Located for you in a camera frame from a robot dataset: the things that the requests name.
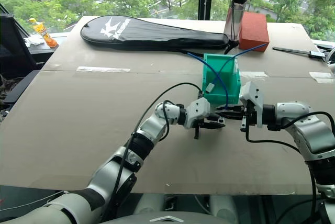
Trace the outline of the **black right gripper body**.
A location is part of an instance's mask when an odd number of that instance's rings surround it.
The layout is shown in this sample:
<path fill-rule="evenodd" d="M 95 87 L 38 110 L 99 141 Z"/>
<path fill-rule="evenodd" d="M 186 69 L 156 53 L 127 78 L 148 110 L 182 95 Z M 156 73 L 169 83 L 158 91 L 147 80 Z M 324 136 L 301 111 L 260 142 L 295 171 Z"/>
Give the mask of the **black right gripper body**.
<path fill-rule="evenodd" d="M 247 103 L 243 111 L 240 130 L 242 132 L 247 132 L 250 126 L 256 126 L 256 125 L 257 125 L 257 112 L 254 109 L 254 104 Z"/>

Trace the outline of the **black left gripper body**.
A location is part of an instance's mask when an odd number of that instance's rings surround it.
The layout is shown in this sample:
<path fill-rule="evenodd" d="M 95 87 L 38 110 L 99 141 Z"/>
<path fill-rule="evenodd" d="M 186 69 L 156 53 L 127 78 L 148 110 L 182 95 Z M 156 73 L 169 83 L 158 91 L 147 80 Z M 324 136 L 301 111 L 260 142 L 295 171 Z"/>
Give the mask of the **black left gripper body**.
<path fill-rule="evenodd" d="M 217 114 L 210 114 L 206 118 L 196 119 L 193 123 L 193 128 L 195 128 L 196 126 L 203 128 L 203 124 L 224 124 L 225 125 L 225 119 L 223 117 L 220 117 Z"/>

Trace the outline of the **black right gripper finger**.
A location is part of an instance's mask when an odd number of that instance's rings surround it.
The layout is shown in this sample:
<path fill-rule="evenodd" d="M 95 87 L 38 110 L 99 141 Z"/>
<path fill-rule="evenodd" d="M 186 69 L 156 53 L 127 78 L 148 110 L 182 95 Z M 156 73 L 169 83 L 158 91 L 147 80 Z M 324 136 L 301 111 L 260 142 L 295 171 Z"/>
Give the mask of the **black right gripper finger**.
<path fill-rule="evenodd" d="M 242 105 L 219 106 L 216 108 L 216 113 L 242 113 L 242 112 L 244 112 L 244 107 Z"/>
<path fill-rule="evenodd" d="M 218 115 L 231 120 L 242 120 L 244 116 L 241 112 L 218 112 Z"/>

